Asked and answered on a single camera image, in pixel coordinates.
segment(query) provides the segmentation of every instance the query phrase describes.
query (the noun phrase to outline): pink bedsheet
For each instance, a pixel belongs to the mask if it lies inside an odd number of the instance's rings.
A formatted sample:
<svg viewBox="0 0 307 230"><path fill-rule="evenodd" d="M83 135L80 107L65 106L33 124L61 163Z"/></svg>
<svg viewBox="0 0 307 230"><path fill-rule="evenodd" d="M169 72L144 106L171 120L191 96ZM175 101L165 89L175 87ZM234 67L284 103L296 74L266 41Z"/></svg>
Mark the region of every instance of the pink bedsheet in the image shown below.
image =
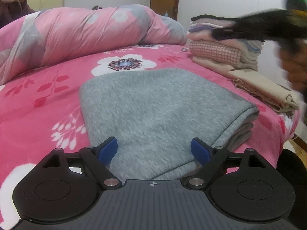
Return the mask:
<svg viewBox="0 0 307 230"><path fill-rule="evenodd" d="M252 137L236 151L254 148L276 166L284 142L297 126L298 112L292 118L276 114L236 89L231 80L193 63L188 52L172 53L181 49L177 45L127 47L36 70L0 86L0 226L10 229L17 223L13 189L46 154L56 147L76 152L89 145L78 92L84 82L106 73L182 68L241 95L258 106L260 116ZM119 63L129 58L141 64L132 61L133 66L121 69Z"/></svg>

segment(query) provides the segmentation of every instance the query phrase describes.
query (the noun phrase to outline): pink checkered fabric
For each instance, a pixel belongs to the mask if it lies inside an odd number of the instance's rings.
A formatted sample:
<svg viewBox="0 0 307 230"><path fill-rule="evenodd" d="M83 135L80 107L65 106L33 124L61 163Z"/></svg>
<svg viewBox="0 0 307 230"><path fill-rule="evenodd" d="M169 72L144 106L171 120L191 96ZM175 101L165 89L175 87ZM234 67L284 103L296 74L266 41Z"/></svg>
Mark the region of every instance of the pink checkered fabric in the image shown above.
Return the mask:
<svg viewBox="0 0 307 230"><path fill-rule="evenodd" d="M227 47L218 42L204 40L192 41L190 43L190 51L194 56L230 64L236 69L250 68L257 70L257 61L247 61L240 49Z"/></svg>

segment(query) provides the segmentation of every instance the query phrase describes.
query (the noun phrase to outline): purple jacket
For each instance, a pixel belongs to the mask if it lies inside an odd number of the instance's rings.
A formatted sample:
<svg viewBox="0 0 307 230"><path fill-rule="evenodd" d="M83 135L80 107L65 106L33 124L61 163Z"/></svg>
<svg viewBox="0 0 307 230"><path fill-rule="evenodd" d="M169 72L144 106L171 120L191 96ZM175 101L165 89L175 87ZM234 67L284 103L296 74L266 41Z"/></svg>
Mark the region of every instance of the purple jacket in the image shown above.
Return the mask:
<svg viewBox="0 0 307 230"><path fill-rule="evenodd" d="M20 3L19 0L0 0L0 28L34 12L27 1Z"/></svg>

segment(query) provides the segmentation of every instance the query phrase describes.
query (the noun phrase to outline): folded gray garment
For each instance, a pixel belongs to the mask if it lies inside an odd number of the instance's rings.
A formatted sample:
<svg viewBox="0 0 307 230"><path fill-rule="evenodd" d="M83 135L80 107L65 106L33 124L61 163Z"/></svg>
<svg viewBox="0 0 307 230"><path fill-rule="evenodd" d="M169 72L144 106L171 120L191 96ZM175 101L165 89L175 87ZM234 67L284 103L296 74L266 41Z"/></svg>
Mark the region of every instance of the folded gray garment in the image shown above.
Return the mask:
<svg viewBox="0 0 307 230"><path fill-rule="evenodd" d="M91 145L117 138L110 171L122 182L187 176L199 168L194 137L234 150L259 115L256 105L182 69L105 74L79 96Z"/></svg>

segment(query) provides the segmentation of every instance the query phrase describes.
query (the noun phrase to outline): hand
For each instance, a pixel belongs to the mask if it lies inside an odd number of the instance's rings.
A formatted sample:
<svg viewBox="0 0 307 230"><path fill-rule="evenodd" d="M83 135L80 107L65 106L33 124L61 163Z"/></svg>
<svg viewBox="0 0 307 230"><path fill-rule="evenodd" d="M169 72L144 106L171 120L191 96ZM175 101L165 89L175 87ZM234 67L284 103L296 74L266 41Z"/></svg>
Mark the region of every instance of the hand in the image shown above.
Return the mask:
<svg viewBox="0 0 307 230"><path fill-rule="evenodd" d="M279 56L292 88L299 92L307 90L307 44L301 43L300 52L296 55L281 49Z"/></svg>

